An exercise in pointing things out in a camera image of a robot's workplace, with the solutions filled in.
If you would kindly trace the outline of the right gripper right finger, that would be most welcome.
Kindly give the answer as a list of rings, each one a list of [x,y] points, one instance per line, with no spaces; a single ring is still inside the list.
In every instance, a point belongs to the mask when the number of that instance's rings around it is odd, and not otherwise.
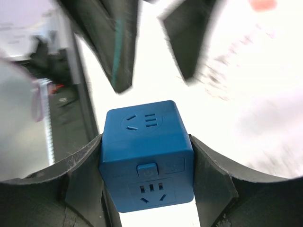
[[[301,227],[303,179],[243,166],[189,136],[195,153],[194,195],[202,227]]]

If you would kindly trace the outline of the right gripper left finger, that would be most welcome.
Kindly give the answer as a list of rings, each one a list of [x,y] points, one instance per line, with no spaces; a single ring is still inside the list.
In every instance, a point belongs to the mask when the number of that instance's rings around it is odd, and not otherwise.
[[[78,152],[0,184],[3,227],[119,227],[121,220],[98,171],[101,136]]]

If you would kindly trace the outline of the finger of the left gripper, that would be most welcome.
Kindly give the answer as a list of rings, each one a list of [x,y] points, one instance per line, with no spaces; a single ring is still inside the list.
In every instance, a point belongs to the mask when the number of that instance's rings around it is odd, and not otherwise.
[[[160,16],[172,55],[185,83],[193,83],[207,29],[221,0],[183,0]]]
[[[113,90],[132,86],[139,2],[61,0],[60,6],[98,58]]]

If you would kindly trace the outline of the blue cube socket adapter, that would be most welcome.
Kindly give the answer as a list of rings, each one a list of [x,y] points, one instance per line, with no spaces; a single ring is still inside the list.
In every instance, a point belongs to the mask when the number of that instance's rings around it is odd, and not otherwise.
[[[98,168],[121,213],[191,202],[194,151],[175,102],[108,111]]]

